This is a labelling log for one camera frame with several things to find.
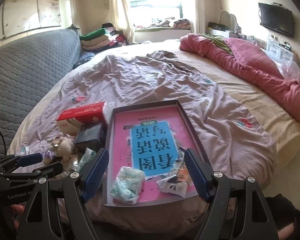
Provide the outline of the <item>lilac wrinkled bed sheet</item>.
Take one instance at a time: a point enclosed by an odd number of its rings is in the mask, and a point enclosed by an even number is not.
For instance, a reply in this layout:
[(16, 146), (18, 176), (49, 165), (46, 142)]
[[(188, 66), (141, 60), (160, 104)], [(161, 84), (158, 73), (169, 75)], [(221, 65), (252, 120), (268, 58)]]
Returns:
[(277, 163), (275, 141), (246, 107), (195, 68), (198, 62), (156, 51), (135, 57), (109, 55), (94, 66), (80, 66), (28, 114), (8, 151), (45, 150), (60, 135), (57, 116), (76, 106), (75, 96), (83, 97), (81, 105), (105, 102), (110, 109), (178, 100), (213, 168), (234, 179), (253, 176), (265, 188)]

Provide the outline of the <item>small plush toy bunch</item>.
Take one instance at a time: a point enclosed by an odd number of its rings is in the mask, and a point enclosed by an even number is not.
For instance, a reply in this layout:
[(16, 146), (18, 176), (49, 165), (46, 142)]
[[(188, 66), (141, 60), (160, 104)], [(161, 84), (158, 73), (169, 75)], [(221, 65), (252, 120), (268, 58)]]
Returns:
[(42, 152), (43, 163), (49, 165), (55, 161), (66, 163), (70, 157), (76, 153), (76, 146), (71, 137), (56, 137), (48, 146), (47, 150)]

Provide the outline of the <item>white drawer cabinet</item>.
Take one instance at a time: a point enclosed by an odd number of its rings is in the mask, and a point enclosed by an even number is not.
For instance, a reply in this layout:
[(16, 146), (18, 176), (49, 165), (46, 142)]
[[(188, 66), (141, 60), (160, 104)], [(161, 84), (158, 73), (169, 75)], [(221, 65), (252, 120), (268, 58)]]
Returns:
[(295, 61), (295, 54), (278, 44), (267, 42), (266, 54), (275, 61)]

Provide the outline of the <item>wall painting scroll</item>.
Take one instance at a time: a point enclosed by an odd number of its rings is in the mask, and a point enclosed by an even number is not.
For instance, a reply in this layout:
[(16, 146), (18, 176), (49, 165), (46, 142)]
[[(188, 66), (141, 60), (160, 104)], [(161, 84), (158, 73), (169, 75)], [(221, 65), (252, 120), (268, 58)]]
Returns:
[(5, 0), (4, 36), (33, 29), (58, 27), (62, 23), (59, 0)]

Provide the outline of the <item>green white tissue pack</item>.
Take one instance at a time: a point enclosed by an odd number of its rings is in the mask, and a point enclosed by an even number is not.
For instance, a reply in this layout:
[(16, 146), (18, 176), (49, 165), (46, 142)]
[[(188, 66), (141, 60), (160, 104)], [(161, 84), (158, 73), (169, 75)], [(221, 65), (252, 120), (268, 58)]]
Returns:
[(136, 204), (145, 180), (145, 173), (137, 168), (122, 166), (111, 186), (110, 195), (115, 200)]

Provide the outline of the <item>dark blue patterned pillow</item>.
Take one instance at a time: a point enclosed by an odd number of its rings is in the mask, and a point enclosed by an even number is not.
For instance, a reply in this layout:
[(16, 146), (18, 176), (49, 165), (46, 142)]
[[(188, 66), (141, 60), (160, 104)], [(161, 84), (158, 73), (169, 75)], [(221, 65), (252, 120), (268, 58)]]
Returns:
[(90, 51), (84, 51), (79, 59), (74, 63), (72, 69), (76, 69), (77, 67), (89, 62), (92, 60), (95, 56), (95, 53), (90, 52)]

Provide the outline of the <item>dark tray with pink book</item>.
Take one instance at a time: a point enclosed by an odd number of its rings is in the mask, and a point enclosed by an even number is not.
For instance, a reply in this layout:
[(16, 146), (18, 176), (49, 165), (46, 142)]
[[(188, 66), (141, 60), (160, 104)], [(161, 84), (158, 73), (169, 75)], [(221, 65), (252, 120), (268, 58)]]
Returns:
[(204, 149), (190, 119), (177, 100), (143, 103), (113, 109), (108, 124), (106, 148), (109, 152), (107, 178), (103, 182), (105, 206), (130, 207), (131, 204), (111, 196), (111, 188), (121, 167), (144, 172), (136, 206), (151, 206), (181, 201), (197, 195), (186, 172), (181, 179), (187, 189), (170, 184), (162, 192), (157, 182), (168, 177), (182, 164), (184, 153), (192, 148)]

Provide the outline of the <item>red white tissue box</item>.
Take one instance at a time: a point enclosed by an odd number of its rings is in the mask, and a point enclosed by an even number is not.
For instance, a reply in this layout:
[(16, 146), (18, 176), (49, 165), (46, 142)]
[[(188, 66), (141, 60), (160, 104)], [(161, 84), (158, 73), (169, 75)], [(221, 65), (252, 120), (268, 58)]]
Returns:
[(64, 110), (57, 118), (57, 125), (63, 134), (76, 136), (85, 124), (101, 122), (107, 126), (111, 109), (106, 102), (98, 102)]

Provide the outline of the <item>grey quilted headboard cover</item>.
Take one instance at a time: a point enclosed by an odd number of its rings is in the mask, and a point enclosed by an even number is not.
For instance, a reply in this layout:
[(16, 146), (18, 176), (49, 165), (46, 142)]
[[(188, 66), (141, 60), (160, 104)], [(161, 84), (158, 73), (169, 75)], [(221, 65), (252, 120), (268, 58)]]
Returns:
[(72, 70), (81, 54), (73, 29), (46, 31), (0, 47), (0, 154), (26, 116)]

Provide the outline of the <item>clear plastic bag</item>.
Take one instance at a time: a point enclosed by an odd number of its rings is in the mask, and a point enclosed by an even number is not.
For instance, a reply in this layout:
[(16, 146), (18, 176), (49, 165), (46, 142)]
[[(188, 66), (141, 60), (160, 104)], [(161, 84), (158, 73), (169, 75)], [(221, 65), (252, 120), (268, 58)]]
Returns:
[(295, 61), (282, 59), (276, 61), (276, 66), (285, 80), (300, 81), (300, 68)]

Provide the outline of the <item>black wall television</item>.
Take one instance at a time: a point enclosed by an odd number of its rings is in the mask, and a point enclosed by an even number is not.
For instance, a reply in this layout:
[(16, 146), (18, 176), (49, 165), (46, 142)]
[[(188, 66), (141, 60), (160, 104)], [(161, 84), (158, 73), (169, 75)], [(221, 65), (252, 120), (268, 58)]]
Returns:
[(285, 35), (294, 38), (295, 36), (295, 21), (293, 13), (280, 5), (259, 3), (260, 25)]

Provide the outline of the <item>white crumpled snack wrapper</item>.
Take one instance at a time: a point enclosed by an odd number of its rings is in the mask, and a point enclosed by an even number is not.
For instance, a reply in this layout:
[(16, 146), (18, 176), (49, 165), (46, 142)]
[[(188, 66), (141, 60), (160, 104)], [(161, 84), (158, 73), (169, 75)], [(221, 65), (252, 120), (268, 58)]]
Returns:
[(189, 185), (190, 175), (185, 165), (185, 152), (182, 147), (178, 148), (178, 158), (164, 178), (156, 181), (156, 184), (162, 193), (171, 193), (185, 198)]

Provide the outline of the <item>mint green bagged item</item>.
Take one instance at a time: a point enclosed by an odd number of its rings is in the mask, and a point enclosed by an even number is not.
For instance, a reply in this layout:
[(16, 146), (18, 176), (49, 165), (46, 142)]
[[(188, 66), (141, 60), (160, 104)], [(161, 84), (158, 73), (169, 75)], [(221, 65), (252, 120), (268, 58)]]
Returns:
[(80, 171), (82, 167), (94, 159), (96, 152), (90, 148), (85, 149), (85, 153), (82, 155), (80, 161), (77, 164), (76, 171)]

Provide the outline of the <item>dark blue small box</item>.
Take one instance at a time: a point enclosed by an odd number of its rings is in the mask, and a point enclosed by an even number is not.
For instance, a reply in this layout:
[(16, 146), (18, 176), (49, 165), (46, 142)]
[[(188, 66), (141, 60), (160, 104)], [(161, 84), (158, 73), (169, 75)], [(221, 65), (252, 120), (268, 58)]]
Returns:
[(86, 148), (98, 152), (100, 148), (105, 147), (106, 133), (107, 128), (101, 122), (84, 124), (74, 140), (74, 145), (82, 152)]

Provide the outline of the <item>clothes on window sill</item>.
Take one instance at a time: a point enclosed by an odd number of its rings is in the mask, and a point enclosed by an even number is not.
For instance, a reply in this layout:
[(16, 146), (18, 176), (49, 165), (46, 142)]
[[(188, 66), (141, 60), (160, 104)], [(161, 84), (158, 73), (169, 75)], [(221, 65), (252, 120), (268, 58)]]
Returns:
[(163, 21), (152, 23), (148, 26), (138, 25), (137, 29), (155, 29), (155, 28), (173, 28), (173, 29), (191, 29), (192, 23), (186, 18), (169, 17)]

